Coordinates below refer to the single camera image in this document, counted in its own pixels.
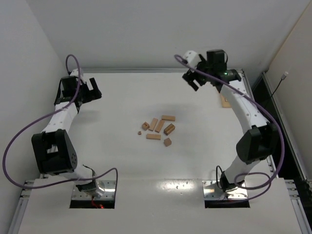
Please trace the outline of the long wood block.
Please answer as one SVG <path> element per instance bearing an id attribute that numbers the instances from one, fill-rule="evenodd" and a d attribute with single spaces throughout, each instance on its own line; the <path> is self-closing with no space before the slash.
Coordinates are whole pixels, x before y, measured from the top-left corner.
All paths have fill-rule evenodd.
<path id="1" fill-rule="evenodd" d="M 176 117 L 175 116 L 162 115 L 161 119 L 164 121 L 175 121 Z"/>
<path id="2" fill-rule="evenodd" d="M 161 140 L 161 135 L 160 134 L 146 134 L 146 139 Z"/>

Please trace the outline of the dark-sided wood block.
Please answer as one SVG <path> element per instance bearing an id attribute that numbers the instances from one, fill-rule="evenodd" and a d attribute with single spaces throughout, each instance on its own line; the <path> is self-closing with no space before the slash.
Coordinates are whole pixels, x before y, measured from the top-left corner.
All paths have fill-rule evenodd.
<path id="1" fill-rule="evenodd" d="M 164 134 L 165 135 L 169 135 L 169 134 L 171 134 L 174 130 L 175 130 L 175 126 L 171 123 L 171 124 L 169 124 L 165 129 L 164 129 Z"/>

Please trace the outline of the wood plank block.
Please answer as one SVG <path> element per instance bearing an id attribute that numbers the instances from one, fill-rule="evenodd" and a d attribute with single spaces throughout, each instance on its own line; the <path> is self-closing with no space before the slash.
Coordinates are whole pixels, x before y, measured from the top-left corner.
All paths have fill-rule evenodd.
<path id="1" fill-rule="evenodd" d="M 152 120 L 152 122 L 150 124 L 150 127 L 149 127 L 149 131 L 154 131 L 157 122 L 158 122 L 158 119 L 157 118 L 153 118 L 153 120 Z"/>

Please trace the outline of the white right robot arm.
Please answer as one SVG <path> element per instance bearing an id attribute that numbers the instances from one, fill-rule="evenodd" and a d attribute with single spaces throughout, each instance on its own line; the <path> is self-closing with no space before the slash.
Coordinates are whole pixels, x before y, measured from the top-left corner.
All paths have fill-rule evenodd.
<path id="1" fill-rule="evenodd" d="M 188 71 L 183 79 L 194 89 L 210 83 L 230 103 L 243 132 L 236 144 L 236 157 L 217 180 L 217 187 L 223 192 L 241 185 L 246 175 L 261 161 L 272 155 L 276 149 L 279 133 L 251 102 L 242 75 L 236 69 L 227 67 L 228 56 L 224 50 L 207 51 L 206 56 L 189 50 L 182 57 Z"/>

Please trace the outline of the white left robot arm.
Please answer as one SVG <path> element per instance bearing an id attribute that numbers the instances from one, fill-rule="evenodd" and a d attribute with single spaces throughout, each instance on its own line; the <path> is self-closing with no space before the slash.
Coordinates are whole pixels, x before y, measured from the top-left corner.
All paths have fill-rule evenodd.
<path id="1" fill-rule="evenodd" d="M 79 162 L 68 135 L 81 105 L 102 97 L 94 78 L 90 83 L 92 89 L 83 80 L 81 69 L 61 78 L 54 102 L 55 113 L 42 132 L 32 136 L 31 142 L 40 173 L 71 179 L 80 192 L 99 198 L 105 190 L 95 178 L 96 172 Z"/>

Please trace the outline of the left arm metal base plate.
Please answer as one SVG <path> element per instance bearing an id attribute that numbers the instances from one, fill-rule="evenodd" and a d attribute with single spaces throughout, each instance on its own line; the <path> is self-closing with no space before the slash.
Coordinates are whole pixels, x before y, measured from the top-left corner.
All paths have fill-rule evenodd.
<path id="1" fill-rule="evenodd" d="M 75 185 L 72 200 L 113 200 L 115 198 L 115 180 L 96 180 L 84 185 Z"/>

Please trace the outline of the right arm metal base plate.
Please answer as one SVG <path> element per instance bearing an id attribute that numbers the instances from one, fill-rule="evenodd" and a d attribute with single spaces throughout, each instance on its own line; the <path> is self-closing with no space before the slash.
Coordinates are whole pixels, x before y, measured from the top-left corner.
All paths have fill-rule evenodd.
<path id="1" fill-rule="evenodd" d="M 216 180 L 203 180 L 202 186 L 205 201 L 235 201 L 248 198 L 246 189 L 234 187 L 224 192 Z"/>

